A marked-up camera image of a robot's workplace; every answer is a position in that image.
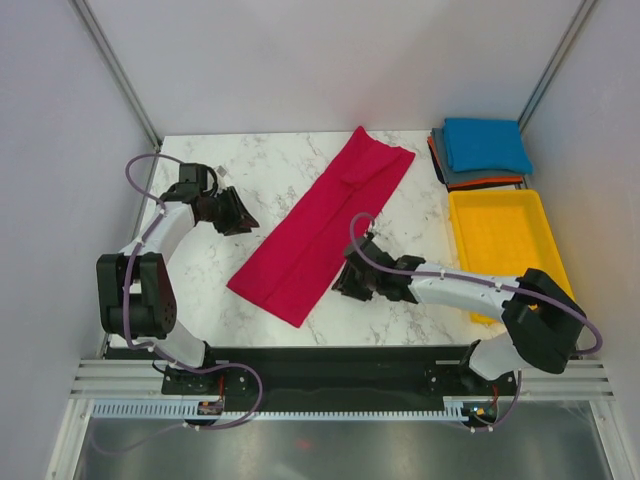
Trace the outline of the red t-shirt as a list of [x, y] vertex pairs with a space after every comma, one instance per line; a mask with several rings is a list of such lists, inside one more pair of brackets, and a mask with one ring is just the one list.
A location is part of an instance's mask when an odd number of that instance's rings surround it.
[[227, 287], [300, 327], [344, 263], [353, 217], [377, 216], [414, 159], [414, 152], [375, 140], [358, 127]]

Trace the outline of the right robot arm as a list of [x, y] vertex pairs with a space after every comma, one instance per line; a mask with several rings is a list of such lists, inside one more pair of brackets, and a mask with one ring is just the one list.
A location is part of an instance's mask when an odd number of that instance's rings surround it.
[[503, 374], [525, 367], [561, 374], [576, 352], [584, 313], [542, 270], [501, 277], [445, 268], [418, 256], [393, 258], [371, 235], [349, 246], [345, 260], [332, 286], [343, 296], [444, 305], [504, 326], [505, 333], [468, 347], [457, 377], [469, 393], [481, 393]]

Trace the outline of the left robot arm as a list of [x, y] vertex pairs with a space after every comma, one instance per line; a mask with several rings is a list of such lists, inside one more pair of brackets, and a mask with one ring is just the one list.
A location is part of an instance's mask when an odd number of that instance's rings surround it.
[[154, 216], [136, 239], [96, 263], [103, 330], [121, 337], [132, 350], [148, 350], [185, 369], [185, 382], [208, 393], [219, 369], [206, 359], [207, 344], [178, 320], [167, 264], [181, 241], [200, 223], [224, 236], [259, 227], [233, 186], [210, 166], [181, 163], [178, 181], [154, 196]]

